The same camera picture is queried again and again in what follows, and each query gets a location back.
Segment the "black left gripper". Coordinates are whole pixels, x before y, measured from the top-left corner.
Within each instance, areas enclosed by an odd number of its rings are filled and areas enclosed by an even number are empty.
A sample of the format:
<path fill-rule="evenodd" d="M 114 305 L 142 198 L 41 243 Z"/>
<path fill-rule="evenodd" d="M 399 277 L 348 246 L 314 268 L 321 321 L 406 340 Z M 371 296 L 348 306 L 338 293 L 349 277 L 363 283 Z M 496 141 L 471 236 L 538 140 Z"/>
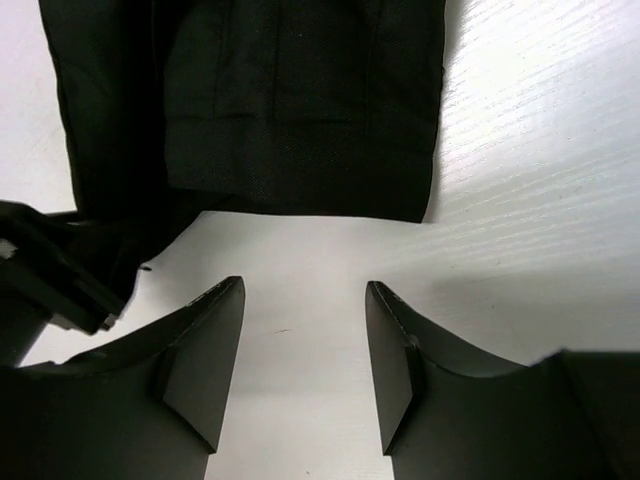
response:
<path fill-rule="evenodd" d="M 1 202 L 1 365 L 17 367 L 49 324 L 108 330 L 123 300 L 67 251 L 89 224 L 76 212 Z"/>

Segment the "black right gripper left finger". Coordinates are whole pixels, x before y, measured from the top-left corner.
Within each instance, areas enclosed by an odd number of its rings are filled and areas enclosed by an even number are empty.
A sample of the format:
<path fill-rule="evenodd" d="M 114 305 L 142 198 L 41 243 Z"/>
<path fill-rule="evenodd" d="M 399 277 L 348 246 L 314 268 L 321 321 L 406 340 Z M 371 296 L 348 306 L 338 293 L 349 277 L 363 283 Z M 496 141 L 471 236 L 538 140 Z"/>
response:
<path fill-rule="evenodd" d="M 244 282 L 232 276 L 62 364 L 3 368 L 2 477 L 202 478 L 219 444 L 244 306 Z"/>

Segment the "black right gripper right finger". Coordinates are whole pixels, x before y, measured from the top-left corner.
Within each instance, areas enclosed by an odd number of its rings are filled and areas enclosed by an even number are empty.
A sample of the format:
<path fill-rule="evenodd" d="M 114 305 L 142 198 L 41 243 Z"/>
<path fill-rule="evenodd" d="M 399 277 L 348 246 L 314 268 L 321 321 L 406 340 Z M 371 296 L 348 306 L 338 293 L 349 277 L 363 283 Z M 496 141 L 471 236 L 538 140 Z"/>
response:
<path fill-rule="evenodd" d="M 635 479 L 639 356 L 562 350 L 524 366 L 367 285 L 383 453 L 398 479 Z"/>

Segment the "black pleated skirt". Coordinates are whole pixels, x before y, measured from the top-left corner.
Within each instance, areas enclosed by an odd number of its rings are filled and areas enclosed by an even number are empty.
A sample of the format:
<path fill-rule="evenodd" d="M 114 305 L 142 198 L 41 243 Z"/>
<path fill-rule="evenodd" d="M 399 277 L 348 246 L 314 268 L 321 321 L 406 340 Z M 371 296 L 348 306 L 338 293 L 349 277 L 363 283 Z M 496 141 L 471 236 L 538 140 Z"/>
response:
<path fill-rule="evenodd" d="M 441 1 L 43 1 L 79 214 L 116 295 L 205 210 L 426 214 Z"/>

